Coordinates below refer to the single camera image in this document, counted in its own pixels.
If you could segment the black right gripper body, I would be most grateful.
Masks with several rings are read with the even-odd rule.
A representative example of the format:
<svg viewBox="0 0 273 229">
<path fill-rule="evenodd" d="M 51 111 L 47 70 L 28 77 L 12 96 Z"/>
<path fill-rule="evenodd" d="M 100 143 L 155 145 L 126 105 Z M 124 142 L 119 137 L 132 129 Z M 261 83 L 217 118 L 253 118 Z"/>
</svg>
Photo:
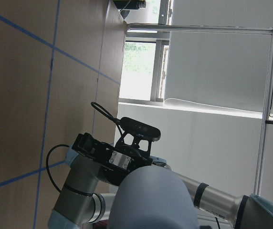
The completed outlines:
<svg viewBox="0 0 273 229">
<path fill-rule="evenodd" d="M 78 134 L 72 149 L 100 165 L 99 179 L 119 186 L 134 170 L 150 166 L 153 159 L 128 145 L 113 147 L 94 139 L 89 133 Z"/>
</svg>

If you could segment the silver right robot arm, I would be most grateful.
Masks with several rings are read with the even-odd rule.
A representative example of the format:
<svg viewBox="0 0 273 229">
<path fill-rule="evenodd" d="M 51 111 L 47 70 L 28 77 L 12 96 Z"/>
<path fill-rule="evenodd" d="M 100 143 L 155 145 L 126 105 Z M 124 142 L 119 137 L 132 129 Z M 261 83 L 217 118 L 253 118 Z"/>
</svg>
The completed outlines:
<svg viewBox="0 0 273 229">
<path fill-rule="evenodd" d="M 48 228 L 198 229 L 197 210 L 233 229 L 273 229 L 273 203 L 235 197 L 173 172 L 129 145 L 112 146 L 79 134 L 68 146 L 69 174 L 59 189 Z"/>
</svg>

